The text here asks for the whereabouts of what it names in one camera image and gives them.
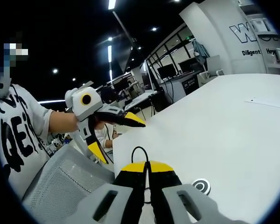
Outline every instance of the white wall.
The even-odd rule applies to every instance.
[[[266,72],[262,55],[244,56],[242,53],[243,50],[257,51],[259,45],[251,33],[248,35],[253,41],[249,38],[246,42],[239,39],[239,35],[246,38],[245,31],[248,30],[241,25],[246,25],[246,20],[231,0],[192,3],[180,16],[210,56],[220,55],[225,74]]]

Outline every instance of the window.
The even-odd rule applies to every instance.
[[[179,63],[184,62],[189,59],[189,56],[187,55],[187,52],[184,47],[177,49],[176,51],[173,51],[171,53],[171,56],[177,66],[178,70],[182,70],[179,66]]]
[[[172,48],[174,48],[177,44],[179,44],[181,41],[179,40],[178,36],[175,35],[174,37],[172,37],[167,43],[166,46],[169,50],[171,50]]]
[[[192,36],[193,36],[191,30],[188,27],[179,31],[178,34],[182,38],[183,41],[187,40],[187,38],[192,38]]]
[[[162,56],[163,56],[164,54],[166,54],[166,53],[167,53],[167,51],[166,51],[166,48],[165,48],[164,45],[161,46],[160,49],[157,50],[157,55],[159,56],[160,59],[161,59]]]
[[[191,57],[195,57],[195,55],[194,55],[193,44],[192,44],[192,43],[188,43],[188,44],[186,45],[186,48],[187,48],[187,50],[188,50],[190,56],[191,56]]]

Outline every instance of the person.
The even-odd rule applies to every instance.
[[[20,199],[49,159],[42,145],[49,133],[77,130],[74,114],[41,106],[23,87],[0,73],[0,160],[6,178]]]
[[[95,135],[106,154],[113,160],[113,140],[120,136],[115,126],[103,121],[98,121],[94,127]]]

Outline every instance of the black ceiling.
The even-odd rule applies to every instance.
[[[117,0],[115,11],[147,56],[183,23],[179,13],[191,0]],[[15,1],[5,10],[3,37],[16,37],[29,50],[27,61],[11,70],[37,100],[63,99],[67,90],[92,80],[94,86],[109,81],[106,39],[119,23],[108,10],[108,0],[48,2]],[[130,62],[134,67],[140,62]],[[47,105],[64,108],[65,105]]]

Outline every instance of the desk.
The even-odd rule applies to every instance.
[[[280,76],[219,76],[113,142],[114,170],[131,162],[136,146],[173,167],[182,183],[205,178],[209,197],[233,220],[255,224],[280,196]],[[144,161],[136,150],[134,161]]]
[[[161,83],[160,86],[163,87],[167,100],[171,102],[173,96],[173,101],[176,102],[198,89],[197,75],[199,73],[201,71],[188,72]]]
[[[142,93],[140,96],[138,96],[135,99],[133,99],[133,101],[131,103],[126,105],[125,111],[130,110],[134,106],[138,105],[139,103],[142,103],[143,101],[147,100],[148,97],[153,96],[156,93],[157,93],[157,91],[145,91],[145,93]]]

